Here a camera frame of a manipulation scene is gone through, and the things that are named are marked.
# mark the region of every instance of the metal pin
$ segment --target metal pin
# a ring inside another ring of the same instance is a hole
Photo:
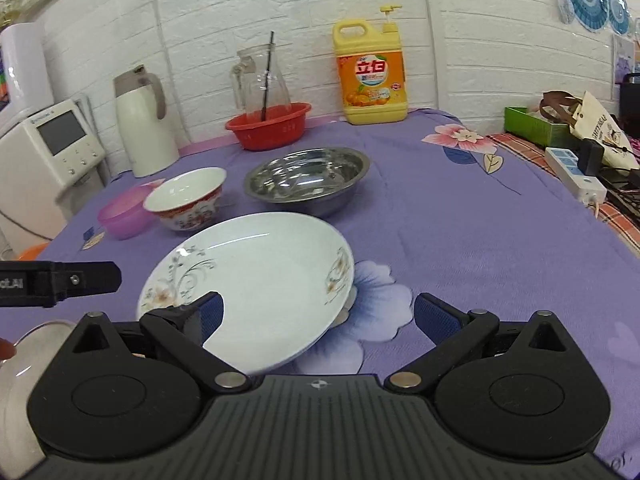
[[[246,382],[246,377],[239,372],[222,372],[216,375],[215,381],[223,388],[237,388]]]
[[[389,381],[398,388],[413,388],[422,382],[422,378],[413,372],[396,372]]]

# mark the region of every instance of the dish soap bottle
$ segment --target dish soap bottle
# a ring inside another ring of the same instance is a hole
[[[380,7],[386,15],[382,32],[366,20],[342,20],[334,25],[342,104],[351,124],[393,123],[406,117],[409,105],[402,44],[398,25],[389,19],[389,14],[401,7]],[[354,27],[364,33],[343,33]]]

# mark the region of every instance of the black stick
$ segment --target black stick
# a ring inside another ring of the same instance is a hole
[[[273,51],[273,36],[275,32],[271,31],[271,39],[269,40],[269,54],[267,56],[267,72],[264,74],[264,100],[262,101],[262,120],[267,120],[267,95],[269,94],[269,72],[271,71],[271,52]]]

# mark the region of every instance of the power strip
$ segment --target power strip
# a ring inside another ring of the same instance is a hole
[[[602,204],[607,197],[607,189],[595,176],[585,176],[578,168],[578,157],[571,150],[547,148],[546,163],[551,166],[556,176],[580,202]]]

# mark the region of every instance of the green box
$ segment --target green box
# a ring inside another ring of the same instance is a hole
[[[526,108],[505,108],[504,130],[527,139],[541,148],[576,150],[580,144],[580,140],[572,136],[568,124],[549,123],[527,114]]]

